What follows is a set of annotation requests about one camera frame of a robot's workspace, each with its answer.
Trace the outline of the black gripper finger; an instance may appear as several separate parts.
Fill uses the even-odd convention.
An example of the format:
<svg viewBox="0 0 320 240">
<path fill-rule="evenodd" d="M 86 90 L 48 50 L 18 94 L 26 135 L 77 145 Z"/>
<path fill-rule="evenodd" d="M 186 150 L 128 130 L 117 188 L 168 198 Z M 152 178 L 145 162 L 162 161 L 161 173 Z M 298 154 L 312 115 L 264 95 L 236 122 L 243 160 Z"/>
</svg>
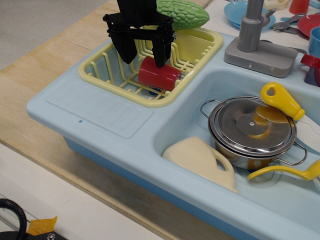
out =
<svg viewBox="0 0 320 240">
<path fill-rule="evenodd" d="M 162 68 L 171 57 L 172 38 L 154 37 L 152 53 L 157 68 Z"/>
<path fill-rule="evenodd" d="M 131 63 L 137 55 L 135 41 L 124 36 L 112 36 L 111 40 L 125 63 Z"/>
</svg>

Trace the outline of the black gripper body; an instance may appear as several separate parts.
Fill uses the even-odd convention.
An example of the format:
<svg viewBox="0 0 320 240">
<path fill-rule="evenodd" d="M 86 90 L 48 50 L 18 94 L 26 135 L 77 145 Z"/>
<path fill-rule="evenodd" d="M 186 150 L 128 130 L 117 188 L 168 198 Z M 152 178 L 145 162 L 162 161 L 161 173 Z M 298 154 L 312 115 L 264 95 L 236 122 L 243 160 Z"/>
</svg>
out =
<svg viewBox="0 0 320 240">
<path fill-rule="evenodd" d="M 155 0 L 118 0 L 119 12 L 105 14 L 110 37 L 172 42 L 173 19 L 157 11 Z"/>
</svg>

